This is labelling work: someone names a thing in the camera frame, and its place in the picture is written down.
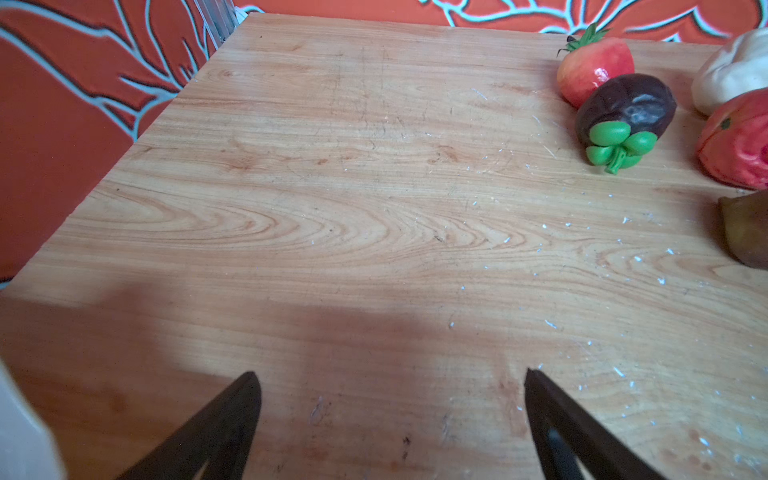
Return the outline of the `pink scalloped fruit bowl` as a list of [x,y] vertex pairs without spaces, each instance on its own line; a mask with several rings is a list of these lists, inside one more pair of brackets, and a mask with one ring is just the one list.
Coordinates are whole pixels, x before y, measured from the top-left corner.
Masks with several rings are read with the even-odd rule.
[[1,362],[1,478],[66,479],[51,430]]

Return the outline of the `red fake apple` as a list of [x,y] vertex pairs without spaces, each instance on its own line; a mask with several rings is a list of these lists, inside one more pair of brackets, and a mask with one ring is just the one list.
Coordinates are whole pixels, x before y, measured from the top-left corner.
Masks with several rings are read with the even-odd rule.
[[707,120],[696,156],[716,180],[749,189],[767,189],[767,89],[741,94]]

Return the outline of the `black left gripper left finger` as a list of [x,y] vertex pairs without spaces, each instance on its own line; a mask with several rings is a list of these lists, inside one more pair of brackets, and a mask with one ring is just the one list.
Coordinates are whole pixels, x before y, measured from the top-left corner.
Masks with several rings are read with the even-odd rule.
[[262,390],[239,376],[121,479],[241,479],[258,425]]

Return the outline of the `white fake garlic bulb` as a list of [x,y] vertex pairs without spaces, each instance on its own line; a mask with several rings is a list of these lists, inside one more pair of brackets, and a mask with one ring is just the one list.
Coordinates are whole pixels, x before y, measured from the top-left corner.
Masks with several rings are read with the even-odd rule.
[[712,54],[694,76],[694,107],[710,116],[726,102],[767,87],[767,28],[748,31]]

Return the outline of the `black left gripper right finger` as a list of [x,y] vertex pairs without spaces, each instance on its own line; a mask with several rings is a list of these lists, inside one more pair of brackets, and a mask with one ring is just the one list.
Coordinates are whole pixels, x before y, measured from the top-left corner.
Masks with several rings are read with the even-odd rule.
[[525,409],[547,479],[661,479],[563,389],[540,370],[524,381]]

